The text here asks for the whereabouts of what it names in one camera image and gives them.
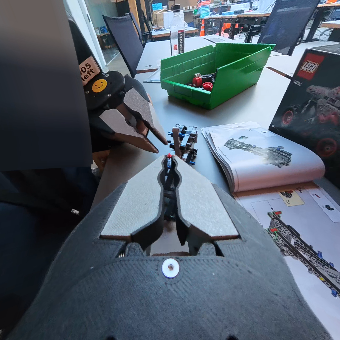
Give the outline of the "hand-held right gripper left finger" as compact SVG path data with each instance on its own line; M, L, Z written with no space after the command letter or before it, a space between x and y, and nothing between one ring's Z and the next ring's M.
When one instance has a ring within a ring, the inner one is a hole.
M143 250L159 239L164 229L163 155L133 176L119 194L101 238L138 243Z

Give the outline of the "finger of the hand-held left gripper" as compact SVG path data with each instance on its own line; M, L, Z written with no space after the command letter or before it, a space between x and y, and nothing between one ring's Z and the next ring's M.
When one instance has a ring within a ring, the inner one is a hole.
M142 121L144 126L148 128L159 141L164 145L168 144L164 129L151 102L146 100L136 89L131 88L126 92L123 103L137 122Z
M141 120L136 121L136 126L131 126L117 109L104 111L99 119L113 131L111 139L128 143L148 152L159 153L159 150L147 138L149 129Z

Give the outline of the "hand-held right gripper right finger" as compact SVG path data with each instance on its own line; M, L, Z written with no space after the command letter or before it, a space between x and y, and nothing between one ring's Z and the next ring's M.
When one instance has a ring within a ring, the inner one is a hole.
M202 244L239 238L231 216L210 180L172 156L176 230L181 245L198 253Z

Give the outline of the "black lego chassis assembly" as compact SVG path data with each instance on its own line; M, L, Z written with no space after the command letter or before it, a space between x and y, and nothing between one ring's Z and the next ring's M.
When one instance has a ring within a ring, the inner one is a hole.
M171 140L168 140L172 156L177 155L186 164L195 165L197 149L195 144L198 140L198 128L196 126L186 127L185 125L177 124L172 131L168 133ZM165 174L165 214L166 221L175 221L175 185L174 174L171 171L172 160L167 158L167 171Z

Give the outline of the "pile of lego pieces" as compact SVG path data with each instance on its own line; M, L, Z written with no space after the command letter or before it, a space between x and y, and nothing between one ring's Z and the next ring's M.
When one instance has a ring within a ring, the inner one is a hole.
M190 87L199 88L211 92L215 83L216 75L217 71L212 74L205 75L196 73L191 83L188 83L187 85Z

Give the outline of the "lego instruction booklet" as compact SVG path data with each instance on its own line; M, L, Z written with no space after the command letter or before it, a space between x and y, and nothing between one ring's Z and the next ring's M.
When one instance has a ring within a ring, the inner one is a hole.
M272 238L305 300L339 339L339 205L319 156L255 122L201 128L237 202Z

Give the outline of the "black lego set box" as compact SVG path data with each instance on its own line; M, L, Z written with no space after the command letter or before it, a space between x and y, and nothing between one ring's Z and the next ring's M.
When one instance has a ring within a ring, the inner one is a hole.
M340 45L306 49L269 130L316 153L340 187Z

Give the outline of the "black office chair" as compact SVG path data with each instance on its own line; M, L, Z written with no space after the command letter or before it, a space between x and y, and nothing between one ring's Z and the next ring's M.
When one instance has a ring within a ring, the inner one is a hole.
M276 1L257 43L275 45L272 50L291 56L318 3L318 0Z
M137 74L137 66L143 53L143 45L130 13L121 17L102 15L108 32L112 36L131 77Z

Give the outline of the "clear water bottle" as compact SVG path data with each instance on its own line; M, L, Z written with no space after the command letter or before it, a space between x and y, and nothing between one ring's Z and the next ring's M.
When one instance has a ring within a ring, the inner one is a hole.
M181 6L176 4L173 6L173 18L169 27L171 56L185 52L185 27L185 22L181 17Z

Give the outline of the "green plastic bin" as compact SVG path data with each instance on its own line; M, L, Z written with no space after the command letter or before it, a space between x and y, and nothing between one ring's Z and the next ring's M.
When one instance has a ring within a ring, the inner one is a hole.
M161 60L169 96L213 109L256 84L275 44L217 43ZM194 74L217 72L212 90L189 86Z

